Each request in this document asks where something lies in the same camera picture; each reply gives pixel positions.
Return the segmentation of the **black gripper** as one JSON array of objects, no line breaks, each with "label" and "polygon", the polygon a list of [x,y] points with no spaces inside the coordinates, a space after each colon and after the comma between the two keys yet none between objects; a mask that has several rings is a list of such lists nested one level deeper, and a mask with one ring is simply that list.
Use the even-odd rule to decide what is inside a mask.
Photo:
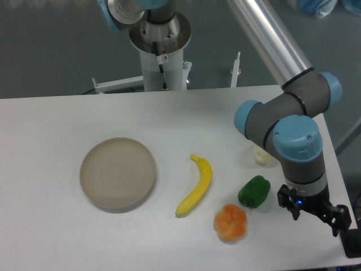
[{"label": "black gripper", "polygon": [[328,224],[332,235],[337,237],[341,232],[347,232],[350,227],[350,212],[346,205],[332,206],[329,201],[328,185],[312,196],[300,196],[294,188],[282,185],[277,192],[278,204],[292,214],[294,221],[300,216],[300,211],[310,213]]}]

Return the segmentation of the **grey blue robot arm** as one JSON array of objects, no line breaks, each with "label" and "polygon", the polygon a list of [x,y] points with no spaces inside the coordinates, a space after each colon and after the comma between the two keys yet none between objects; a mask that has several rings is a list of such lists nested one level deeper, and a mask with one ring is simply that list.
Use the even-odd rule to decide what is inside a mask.
[{"label": "grey blue robot arm", "polygon": [[[344,205],[329,200],[323,142],[314,117],[342,95],[338,79],[314,71],[302,50],[267,1],[229,1],[283,93],[267,103],[244,102],[236,111],[236,129],[280,161],[286,183],[278,202],[298,219],[308,212],[328,224],[333,235],[345,234],[351,217]],[[128,29],[142,60],[145,91],[184,90],[183,60],[174,59],[191,38],[188,20],[174,1],[100,1],[112,30]]]}]

